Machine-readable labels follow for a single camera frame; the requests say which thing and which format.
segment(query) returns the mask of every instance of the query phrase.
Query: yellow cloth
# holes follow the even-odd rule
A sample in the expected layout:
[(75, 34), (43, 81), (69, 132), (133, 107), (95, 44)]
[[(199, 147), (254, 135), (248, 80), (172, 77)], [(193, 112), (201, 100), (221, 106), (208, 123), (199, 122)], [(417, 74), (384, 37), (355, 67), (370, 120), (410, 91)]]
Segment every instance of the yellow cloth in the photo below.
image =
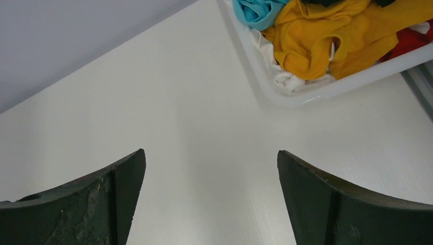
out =
[[(368, 68), (398, 42), (397, 31), (433, 18), (433, 0), (343, 0), (328, 8), (291, 0), (262, 33), (280, 66), (306, 80), (336, 79)], [(329, 62), (331, 44), (338, 48)]]

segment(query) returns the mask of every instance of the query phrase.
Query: white plastic container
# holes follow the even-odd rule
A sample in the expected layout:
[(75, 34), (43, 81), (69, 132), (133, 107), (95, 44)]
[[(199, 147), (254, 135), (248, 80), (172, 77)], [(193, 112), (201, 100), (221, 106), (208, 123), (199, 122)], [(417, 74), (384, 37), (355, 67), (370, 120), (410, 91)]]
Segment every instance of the white plastic container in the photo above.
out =
[(242, 44), (247, 55), (247, 59), (265, 96), (274, 104), (279, 106), (289, 108), (299, 106), (307, 102), (316, 101), (318, 99), (330, 98), (386, 78), (390, 75), (402, 72), (406, 69), (433, 59), (433, 43), (431, 43), (410, 53), (404, 54), (384, 63), (373, 65), (368, 69), (352, 74), (322, 87), (315, 87), (311, 90), (300, 91), (295, 95), (283, 95), (273, 83), (273, 79), (267, 70), (267, 66), (264, 63), (261, 53), (252, 44), (247, 29), (236, 18), (231, 6), (225, 3), (225, 0), (217, 1), (220, 4), (220, 9), (223, 12), (223, 16), (230, 17), (230, 21), (227, 22), (232, 25), (237, 33), (237, 37), (234, 37), (233, 40), (238, 40)]

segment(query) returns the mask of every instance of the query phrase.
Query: turquoise fabric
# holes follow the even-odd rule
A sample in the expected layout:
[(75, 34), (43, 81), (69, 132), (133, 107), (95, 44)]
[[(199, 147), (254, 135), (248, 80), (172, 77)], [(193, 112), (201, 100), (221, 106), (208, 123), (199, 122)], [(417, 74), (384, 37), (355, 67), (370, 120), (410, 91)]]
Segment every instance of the turquoise fabric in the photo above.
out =
[(274, 20), (281, 9), (290, 0), (233, 0), (233, 9), (237, 19), (259, 31), (274, 25)]

